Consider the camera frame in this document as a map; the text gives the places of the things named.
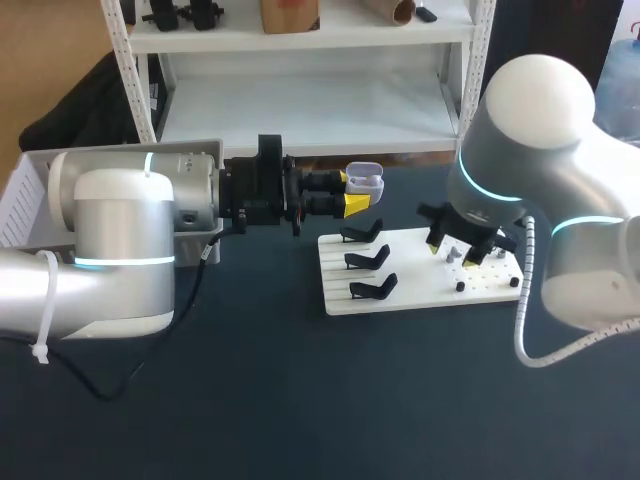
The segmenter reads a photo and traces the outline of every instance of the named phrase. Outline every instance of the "yellow part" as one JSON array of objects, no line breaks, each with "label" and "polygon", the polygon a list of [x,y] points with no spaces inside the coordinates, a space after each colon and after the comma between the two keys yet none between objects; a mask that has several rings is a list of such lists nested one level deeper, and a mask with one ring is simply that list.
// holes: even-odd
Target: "yellow part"
[{"label": "yellow part", "polygon": [[344,194],[344,218],[369,208],[371,195]]}]

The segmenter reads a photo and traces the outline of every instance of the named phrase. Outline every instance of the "shelf post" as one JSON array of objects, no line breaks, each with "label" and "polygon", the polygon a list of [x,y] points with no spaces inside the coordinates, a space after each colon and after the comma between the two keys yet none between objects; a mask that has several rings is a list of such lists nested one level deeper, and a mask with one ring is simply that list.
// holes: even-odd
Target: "shelf post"
[{"label": "shelf post", "polygon": [[107,28],[109,29],[111,44],[113,45],[113,52],[118,62],[120,76],[127,93],[127,100],[136,124],[140,143],[155,143],[156,134],[153,130],[151,112],[148,108],[149,98],[147,97],[145,100],[136,62],[131,51],[131,45],[129,45],[129,34],[122,17],[120,2],[118,0],[101,0],[101,3]]},{"label": "shelf post", "polygon": [[471,124],[471,119],[475,115],[480,101],[480,90],[482,88],[484,68],[487,62],[489,41],[491,40],[496,0],[471,0],[469,8],[471,9],[475,28],[471,42],[471,53],[462,98],[462,108],[460,110],[460,132],[457,148],[460,148],[464,134]]}]

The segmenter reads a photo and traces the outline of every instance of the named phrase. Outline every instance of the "white pegboard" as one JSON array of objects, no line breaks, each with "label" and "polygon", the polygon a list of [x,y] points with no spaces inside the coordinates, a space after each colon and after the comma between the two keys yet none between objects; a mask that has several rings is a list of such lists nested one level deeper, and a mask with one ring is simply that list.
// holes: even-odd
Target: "white pegboard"
[{"label": "white pegboard", "polygon": [[[429,228],[380,232],[375,242],[343,243],[341,235],[325,235],[318,239],[322,288],[329,315],[411,310],[475,303],[515,301],[521,285],[509,286],[511,277],[522,280],[515,257],[507,253],[499,259],[494,252],[479,267],[462,268],[462,259],[446,262],[447,253],[455,246],[463,257],[469,245],[445,237],[436,255],[425,243]],[[383,245],[391,254],[378,271],[347,270],[345,253],[374,257]],[[362,282],[380,286],[391,273],[398,284],[385,300],[352,299],[349,283]],[[464,281],[464,292],[456,292],[458,281]]]}]

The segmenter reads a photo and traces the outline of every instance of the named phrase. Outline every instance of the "black cable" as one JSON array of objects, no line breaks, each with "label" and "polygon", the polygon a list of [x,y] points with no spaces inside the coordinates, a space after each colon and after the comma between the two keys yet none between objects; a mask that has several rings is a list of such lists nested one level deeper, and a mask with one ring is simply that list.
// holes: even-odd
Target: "black cable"
[{"label": "black cable", "polygon": [[[153,356],[166,342],[169,340],[171,335],[180,327],[184,319],[187,317],[193,304],[195,302],[196,296],[198,295],[198,291],[200,290],[200,284],[202,283],[202,275],[204,274],[204,267],[207,263],[208,253],[221,238],[228,237],[230,235],[238,235],[245,233],[246,223],[245,221],[239,222],[239,226],[232,226],[229,228],[224,228],[219,232],[215,233],[209,242],[207,242],[207,248],[205,248],[205,252],[203,252],[202,257],[200,258],[200,263],[198,264],[198,270],[196,271],[196,278],[193,282],[193,287],[191,288],[191,293],[189,294],[189,298],[187,303],[182,310],[182,313],[176,318],[171,324],[162,332],[162,334],[151,344],[151,346],[144,352],[142,358],[133,366],[133,368],[129,371],[129,373],[123,377],[118,386],[112,392],[105,393],[103,392],[94,382],[91,380],[89,375],[84,372],[72,359],[67,357],[62,352],[58,351],[56,348],[49,346],[49,356],[57,360],[63,367],[65,367],[72,376],[74,376],[82,386],[87,389],[87,391],[93,395],[97,400],[101,400],[103,402],[112,402],[118,400],[126,391],[127,387],[131,383],[131,380],[138,374],[138,372],[145,365],[146,361]],[[20,345],[31,346],[34,344],[33,339],[29,339],[21,336],[13,336],[13,335],[1,335],[0,340],[4,340],[10,343],[17,343]]]}]

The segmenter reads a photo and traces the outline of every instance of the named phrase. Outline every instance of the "floor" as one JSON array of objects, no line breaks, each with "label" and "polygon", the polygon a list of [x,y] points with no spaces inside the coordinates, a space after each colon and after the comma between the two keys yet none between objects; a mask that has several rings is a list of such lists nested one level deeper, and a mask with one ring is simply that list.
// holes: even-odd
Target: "floor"
[{"label": "floor", "polygon": [[[0,190],[20,155],[22,129],[51,110],[109,50],[98,0],[2,0],[0,15]],[[385,165],[451,161],[450,152],[365,157]],[[346,164],[327,158],[305,168]]]}]

